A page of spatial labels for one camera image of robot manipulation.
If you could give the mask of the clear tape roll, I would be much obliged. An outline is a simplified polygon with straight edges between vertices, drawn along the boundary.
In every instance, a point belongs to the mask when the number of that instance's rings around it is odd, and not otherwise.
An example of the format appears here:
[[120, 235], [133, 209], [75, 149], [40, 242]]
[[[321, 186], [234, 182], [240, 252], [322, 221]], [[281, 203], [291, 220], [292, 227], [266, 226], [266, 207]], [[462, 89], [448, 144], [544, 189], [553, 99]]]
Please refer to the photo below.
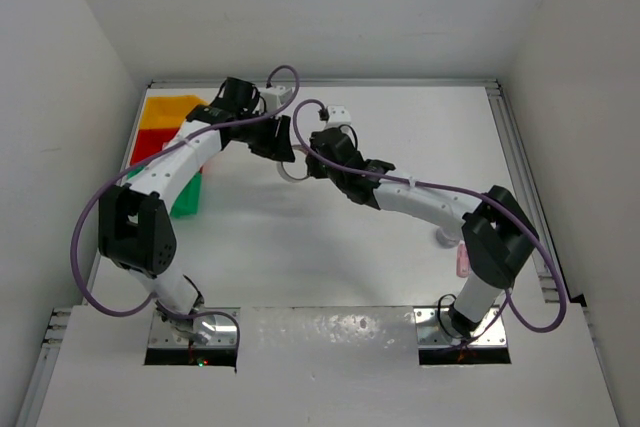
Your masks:
[[280, 177], [289, 183], [300, 183], [309, 178], [306, 165], [306, 151], [300, 145], [293, 146], [294, 161], [279, 162], [276, 170]]

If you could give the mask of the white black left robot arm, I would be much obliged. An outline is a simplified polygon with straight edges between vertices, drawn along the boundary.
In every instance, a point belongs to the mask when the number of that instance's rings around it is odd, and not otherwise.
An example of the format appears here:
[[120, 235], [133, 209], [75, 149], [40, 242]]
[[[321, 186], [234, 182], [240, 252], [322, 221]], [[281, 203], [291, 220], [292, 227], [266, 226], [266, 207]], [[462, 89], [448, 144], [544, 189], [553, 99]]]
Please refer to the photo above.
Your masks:
[[215, 317], [204, 313], [203, 295], [174, 262], [170, 211], [203, 165], [232, 141], [269, 160], [294, 161], [290, 119], [281, 113], [293, 98], [290, 87], [227, 78], [209, 104], [186, 115], [161, 156], [99, 199], [100, 254], [136, 278], [184, 337], [214, 326]]

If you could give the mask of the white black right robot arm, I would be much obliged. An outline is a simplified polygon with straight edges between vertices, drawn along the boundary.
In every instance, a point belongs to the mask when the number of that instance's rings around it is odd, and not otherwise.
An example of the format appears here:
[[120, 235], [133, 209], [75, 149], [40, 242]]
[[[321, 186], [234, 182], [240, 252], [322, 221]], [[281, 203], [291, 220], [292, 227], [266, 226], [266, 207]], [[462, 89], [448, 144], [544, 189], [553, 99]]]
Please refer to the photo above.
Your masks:
[[471, 208], [448, 192], [391, 181], [395, 166], [364, 158], [337, 127], [312, 133], [309, 144], [311, 177], [330, 179], [356, 204], [433, 224], [444, 243], [464, 244], [471, 274], [445, 314], [445, 328], [451, 337], [470, 338], [499, 294], [513, 287], [532, 254], [534, 245], [525, 233], [486, 201]]

